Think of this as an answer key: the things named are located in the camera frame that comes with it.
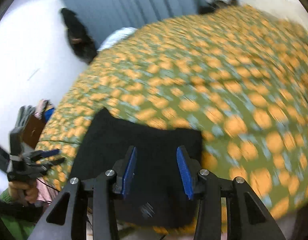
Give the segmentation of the person's left hand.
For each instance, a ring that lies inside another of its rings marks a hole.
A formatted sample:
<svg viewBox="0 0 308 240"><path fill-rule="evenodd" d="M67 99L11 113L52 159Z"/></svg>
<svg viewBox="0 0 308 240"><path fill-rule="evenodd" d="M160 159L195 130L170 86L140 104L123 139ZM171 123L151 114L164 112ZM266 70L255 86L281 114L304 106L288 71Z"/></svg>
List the person's left hand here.
<svg viewBox="0 0 308 240"><path fill-rule="evenodd" d="M23 201L34 204L39 194L37 181L10 181L8 184L8 194L14 202Z"/></svg>

